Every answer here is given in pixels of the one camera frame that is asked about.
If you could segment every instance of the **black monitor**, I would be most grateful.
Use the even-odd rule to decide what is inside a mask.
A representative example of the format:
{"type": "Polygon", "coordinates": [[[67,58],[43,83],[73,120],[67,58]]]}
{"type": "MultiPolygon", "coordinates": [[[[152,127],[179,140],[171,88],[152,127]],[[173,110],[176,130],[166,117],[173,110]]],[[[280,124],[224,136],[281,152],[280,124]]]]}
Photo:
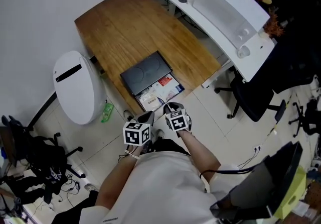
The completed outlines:
{"type": "Polygon", "coordinates": [[[241,184],[211,206],[212,214],[229,220],[272,217],[293,181],[301,155],[301,144],[290,142],[275,155],[267,156],[241,184]],[[227,205],[224,201],[229,202],[228,207],[222,206],[227,205]]]}

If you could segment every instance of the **shoe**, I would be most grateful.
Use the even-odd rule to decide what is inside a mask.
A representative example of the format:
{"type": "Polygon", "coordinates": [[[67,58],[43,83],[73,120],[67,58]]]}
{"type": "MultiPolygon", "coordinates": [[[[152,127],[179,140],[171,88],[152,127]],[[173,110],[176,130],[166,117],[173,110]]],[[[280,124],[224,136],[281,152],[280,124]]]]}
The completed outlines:
{"type": "Polygon", "coordinates": [[[165,133],[163,130],[156,131],[156,139],[165,139],[165,133]]]}
{"type": "Polygon", "coordinates": [[[129,110],[124,110],[123,116],[128,122],[134,118],[134,114],[132,114],[129,110]]]}
{"type": "Polygon", "coordinates": [[[87,185],[85,185],[84,187],[85,187],[85,189],[86,189],[88,192],[90,192],[90,191],[97,191],[97,192],[99,192],[99,190],[98,190],[94,185],[92,185],[92,184],[87,184],[87,185]]]}

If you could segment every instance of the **yellow object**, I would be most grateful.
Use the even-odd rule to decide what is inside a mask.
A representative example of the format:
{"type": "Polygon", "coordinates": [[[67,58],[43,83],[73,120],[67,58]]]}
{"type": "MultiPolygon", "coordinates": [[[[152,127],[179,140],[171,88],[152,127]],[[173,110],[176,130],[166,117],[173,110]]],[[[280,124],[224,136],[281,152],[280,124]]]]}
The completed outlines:
{"type": "Polygon", "coordinates": [[[290,213],[290,211],[296,206],[297,202],[300,200],[305,192],[305,182],[306,173],[301,166],[298,166],[296,173],[294,175],[293,181],[287,191],[282,203],[276,210],[274,216],[280,219],[285,219],[285,217],[290,213]]]}
{"type": "Polygon", "coordinates": [[[267,5],[272,4],[272,0],[262,0],[262,2],[264,2],[264,3],[267,4],[267,5]]]}

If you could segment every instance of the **black office chair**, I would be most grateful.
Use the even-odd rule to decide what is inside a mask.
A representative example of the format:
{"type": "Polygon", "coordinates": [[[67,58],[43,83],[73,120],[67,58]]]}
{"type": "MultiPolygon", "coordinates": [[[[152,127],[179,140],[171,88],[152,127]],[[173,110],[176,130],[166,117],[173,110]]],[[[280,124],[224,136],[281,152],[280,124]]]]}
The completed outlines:
{"type": "Polygon", "coordinates": [[[239,107],[241,107],[254,122],[259,121],[267,109],[275,110],[275,120],[278,122],[286,109],[285,100],[282,101],[280,106],[270,105],[274,95],[272,88],[255,80],[243,83],[243,78],[237,73],[231,82],[231,88],[216,87],[214,91],[215,93],[220,91],[233,92],[237,103],[233,114],[227,115],[228,119],[234,118],[239,107]]]}
{"type": "Polygon", "coordinates": [[[310,84],[320,70],[320,49],[304,34],[299,21],[286,27],[284,36],[256,73],[256,79],[266,82],[275,93],[291,87],[310,84]]]}
{"type": "Polygon", "coordinates": [[[83,148],[78,147],[75,150],[65,153],[65,149],[58,145],[57,137],[60,133],[56,133],[54,138],[33,137],[29,130],[25,128],[19,121],[9,116],[10,121],[2,116],[2,123],[11,130],[14,138],[16,149],[16,160],[26,159],[34,174],[43,180],[45,184],[44,202],[50,203],[52,193],[59,194],[64,183],[67,182],[65,175],[69,170],[78,178],[85,178],[86,175],[79,175],[67,164],[67,158],[83,148]],[[48,145],[45,141],[50,141],[53,145],[48,145]]]}
{"type": "Polygon", "coordinates": [[[289,121],[289,125],[291,125],[293,122],[298,122],[296,134],[293,135],[294,138],[299,133],[301,127],[309,136],[315,133],[321,135],[321,111],[317,110],[318,102],[319,97],[308,102],[306,104],[306,111],[304,114],[303,106],[299,107],[296,102],[293,103],[293,106],[296,106],[297,112],[299,114],[298,118],[289,121]]]}

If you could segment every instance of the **white t-shirt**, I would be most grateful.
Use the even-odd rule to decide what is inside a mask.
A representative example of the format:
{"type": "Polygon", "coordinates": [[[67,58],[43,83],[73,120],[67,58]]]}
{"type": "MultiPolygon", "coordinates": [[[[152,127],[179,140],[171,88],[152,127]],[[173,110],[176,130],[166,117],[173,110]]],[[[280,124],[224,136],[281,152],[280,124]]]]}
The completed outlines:
{"type": "MultiPolygon", "coordinates": [[[[237,167],[221,166],[231,170],[237,167]]],[[[241,175],[215,174],[210,193],[190,156],[178,152],[142,155],[112,209],[85,208],[79,224],[205,224],[216,220],[210,207],[242,182],[241,175]]]]}

